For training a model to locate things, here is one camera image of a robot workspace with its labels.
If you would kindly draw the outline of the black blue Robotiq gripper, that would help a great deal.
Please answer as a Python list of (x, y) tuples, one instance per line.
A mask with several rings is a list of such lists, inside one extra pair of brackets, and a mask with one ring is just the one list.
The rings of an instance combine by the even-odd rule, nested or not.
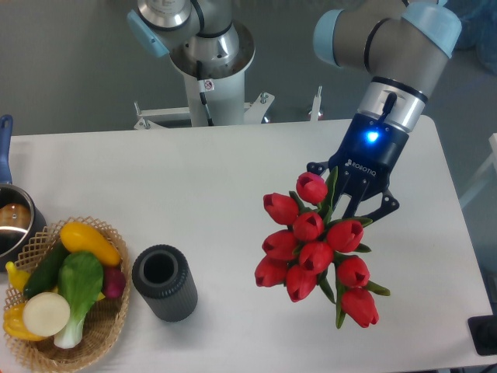
[[(306, 170), (317, 176), (326, 171), (337, 179), (339, 195), (350, 196), (342, 218), (358, 222), (376, 222), (398, 210), (399, 201), (388, 189), (390, 175), (408, 140), (408, 134), (390, 124), (363, 114), (356, 114), (337, 150), (328, 162), (309, 162)], [(372, 211), (359, 213), (365, 200), (379, 197)]]

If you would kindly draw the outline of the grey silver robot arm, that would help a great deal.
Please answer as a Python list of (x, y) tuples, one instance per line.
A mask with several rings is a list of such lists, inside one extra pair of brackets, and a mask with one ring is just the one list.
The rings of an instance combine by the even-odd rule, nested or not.
[[(144, 49), (158, 58), (169, 56), (182, 74), (193, 126), (263, 118), (260, 103), (245, 104), (245, 71), (255, 45), (248, 29), (233, 19), (229, 1), (139, 1), (127, 22)], [(316, 56), (372, 77), (338, 151), (307, 166), (311, 175), (329, 178), (328, 196), (318, 204), (323, 221), (345, 195), (346, 218), (375, 196), (381, 196), (381, 205), (363, 222), (398, 208), (388, 189), (391, 171), (460, 33), (460, 20), (442, 1), (367, 1), (319, 19)]]

